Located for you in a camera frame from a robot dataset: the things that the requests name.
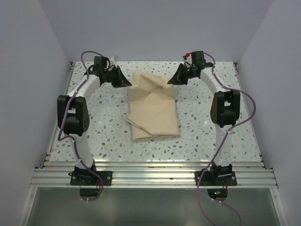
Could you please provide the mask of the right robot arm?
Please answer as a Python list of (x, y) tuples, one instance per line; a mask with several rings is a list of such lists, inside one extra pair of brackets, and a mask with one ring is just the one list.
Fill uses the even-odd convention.
[(232, 175), (230, 128), (236, 125), (240, 115), (240, 92), (227, 89), (222, 79), (215, 73), (215, 60), (208, 62), (204, 51), (193, 51), (183, 56), (184, 62), (168, 81), (172, 85), (186, 85), (193, 78), (201, 79), (213, 94), (210, 118), (215, 125), (216, 150), (200, 175), (199, 180), (209, 178), (215, 185), (220, 185), (226, 177)]

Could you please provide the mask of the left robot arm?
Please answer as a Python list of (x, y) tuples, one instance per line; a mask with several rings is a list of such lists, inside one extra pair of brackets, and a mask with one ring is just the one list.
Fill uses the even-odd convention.
[(103, 84), (109, 83), (114, 88), (130, 87), (115, 57), (103, 55), (94, 57), (94, 63), (87, 67), (82, 82), (66, 95), (57, 98), (57, 123), (59, 127), (58, 141), (69, 139), (74, 146), (76, 165), (73, 177), (81, 176), (87, 185), (94, 184), (98, 179), (95, 161), (87, 140), (90, 125), (87, 101)]

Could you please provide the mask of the beige surgical drape cloth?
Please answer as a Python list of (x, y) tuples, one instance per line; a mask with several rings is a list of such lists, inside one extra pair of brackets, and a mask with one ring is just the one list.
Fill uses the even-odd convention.
[(134, 71), (127, 88), (132, 140), (180, 137), (174, 86), (168, 77)]

